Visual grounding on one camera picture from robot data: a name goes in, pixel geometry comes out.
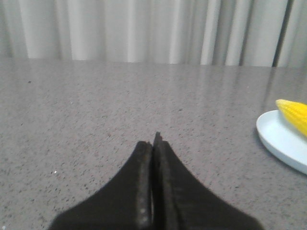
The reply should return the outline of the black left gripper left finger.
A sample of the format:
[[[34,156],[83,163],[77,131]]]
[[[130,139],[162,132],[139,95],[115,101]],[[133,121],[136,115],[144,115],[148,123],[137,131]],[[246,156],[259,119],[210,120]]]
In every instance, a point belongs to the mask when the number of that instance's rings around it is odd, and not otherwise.
[[[51,230],[151,230],[152,146],[139,141],[123,167],[99,191],[59,214]]]

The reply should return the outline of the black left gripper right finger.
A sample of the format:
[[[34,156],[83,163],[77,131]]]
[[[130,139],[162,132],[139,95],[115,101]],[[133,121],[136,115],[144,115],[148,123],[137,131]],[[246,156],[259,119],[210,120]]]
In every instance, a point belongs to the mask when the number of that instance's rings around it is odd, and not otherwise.
[[[252,216],[223,201],[185,167],[161,134],[153,143],[156,230],[260,230]]]

